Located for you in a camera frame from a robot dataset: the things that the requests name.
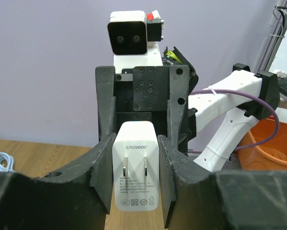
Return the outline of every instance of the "metal prong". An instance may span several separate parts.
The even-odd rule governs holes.
[[[124,162],[123,162],[123,176],[126,177],[126,173],[127,173],[127,157],[124,158]]]
[[[144,175],[148,176],[148,159],[144,157]]]

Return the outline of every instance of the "power adapter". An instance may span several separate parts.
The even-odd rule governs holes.
[[[159,147],[149,121],[122,124],[113,144],[115,205],[121,211],[151,211],[160,198]]]

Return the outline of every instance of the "white plastic bracket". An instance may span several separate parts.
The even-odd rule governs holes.
[[[234,71],[225,79],[210,86],[213,90],[227,89],[240,92],[246,92],[252,96],[258,97],[260,94],[262,79],[254,73],[244,70]],[[188,108],[197,110],[196,132],[200,132],[209,122],[226,113],[232,108],[249,102],[251,99],[227,93],[197,94],[188,97]]]
[[[258,121],[254,116],[244,116],[241,109],[231,109],[212,140],[194,162],[211,172],[221,170],[243,136]]]

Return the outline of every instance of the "orange container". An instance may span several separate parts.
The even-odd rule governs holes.
[[[244,136],[240,146],[266,139],[274,128],[274,120],[260,121]],[[287,170],[287,124],[281,122],[279,132],[269,142],[237,153],[244,170]]]

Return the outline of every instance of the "wooden table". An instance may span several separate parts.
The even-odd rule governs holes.
[[[60,168],[91,148],[0,140],[0,152],[14,157],[14,170],[30,177],[43,177]],[[161,203],[150,212],[122,212],[111,202],[110,215],[106,217],[106,230],[163,230]]]

